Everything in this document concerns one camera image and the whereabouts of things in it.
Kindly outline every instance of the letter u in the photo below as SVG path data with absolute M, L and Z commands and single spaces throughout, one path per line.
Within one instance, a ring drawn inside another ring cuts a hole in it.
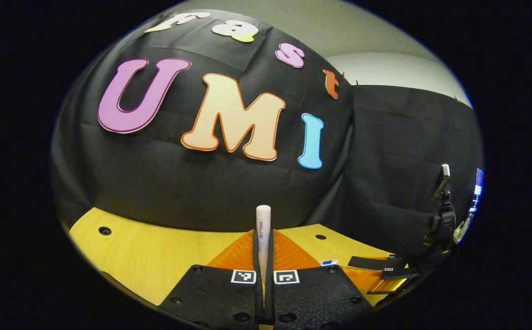
M 152 80 L 142 102 L 133 110 L 125 111 L 119 107 L 119 100 L 137 71 L 148 65 L 147 59 L 134 59 L 119 65 L 113 80 L 107 86 L 105 94 L 99 104 L 99 123 L 106 130 L 115 133 L 132 133 L 148 125 L 159 106 L 164 100 L 166 92 L 176 74 L 188 69 L 191 63 L 185 59 L 164 59 L 156 64 L 158 73 Z

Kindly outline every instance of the peach letter m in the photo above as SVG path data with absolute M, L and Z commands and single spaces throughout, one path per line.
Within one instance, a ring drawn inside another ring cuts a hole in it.
M 234 152 L 253 129 L 251 140 L 243 146 L 245 156 L 266 161 L 276 159 L 276 128 L 280 111 L 286 106 L 284 100 L 263 93 L 246 109 L 235 79 L 207 73 L 203 81 L 207 84 L 205 99 L 192 130 L 180 139 L 182 144 L 189 149 L 215 150 L 219 146 L 214 132 L 219 119 L 228 152 Z

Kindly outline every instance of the white cylindrical object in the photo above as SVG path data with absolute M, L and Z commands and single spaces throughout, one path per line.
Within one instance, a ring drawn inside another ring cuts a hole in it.
M 256 208 L 256 229 L 258 231 L 258 256 L 262 283 L 266 282 L 266 267 L 268 265 L 268 243 L 270 242 L 270 216 L 272 209 L 268 205 Z

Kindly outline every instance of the letter i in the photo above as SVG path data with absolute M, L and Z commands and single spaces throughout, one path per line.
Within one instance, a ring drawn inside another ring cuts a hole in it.
M 323 121 L 314 115 L 303 113 L 304 122 L 304 151 L 299 157 L 299 164 L 307 169 L 320 169 L 323 162 L 319 156 L 321 148 L 321 130 L 324 127 Z

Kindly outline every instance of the yellow wooden surface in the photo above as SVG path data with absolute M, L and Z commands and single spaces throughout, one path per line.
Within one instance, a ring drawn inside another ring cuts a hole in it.
M 108 227 L 103 236 L 99 227 Z M 346 266 L 353 255 L 388 257 L 389 252 L 347 238 L 320 224 L 280 230 L 317 261 L 338 259 Z M 140 223 L 91 209 L 69 230 L 84 256 L 142 298 L 160 305 L 193 264 L 208 264 L 245 232 L 203 232 Z M 316 235 L 324 235 L 319 240 Z M 375 305 L 385 295 L 365 295 Z

